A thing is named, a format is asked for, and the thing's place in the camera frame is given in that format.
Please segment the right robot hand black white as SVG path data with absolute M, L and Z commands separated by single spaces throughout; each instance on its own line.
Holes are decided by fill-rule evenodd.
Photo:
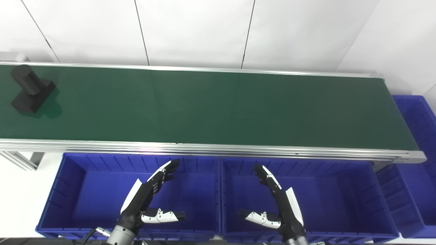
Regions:
M 255 163 L 253 170 L 260 184 L 269 188 L 279 213 L 240 209 L 238 215 L 252 223 L 277 230 L 286 245 L 308 245 L 302 212 L 293 188 L 284 190 L 272 172 L 260 163 Z

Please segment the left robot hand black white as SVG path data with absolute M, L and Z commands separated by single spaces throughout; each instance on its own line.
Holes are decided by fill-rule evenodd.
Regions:
M 170 160 L 160 166 L 147 181 L 137 179 L 129 191 L 120 211 L 116 227 L 123 232 L 129 231 L 137 236 L 144 224 L 160 224 L 178 222 L 186 219 L 185 211 L 163 210 L 151 208 L 154 196 L 161 190 L 162 185 L 173 179 L 172 173 L 177 170 L 180 160 Z

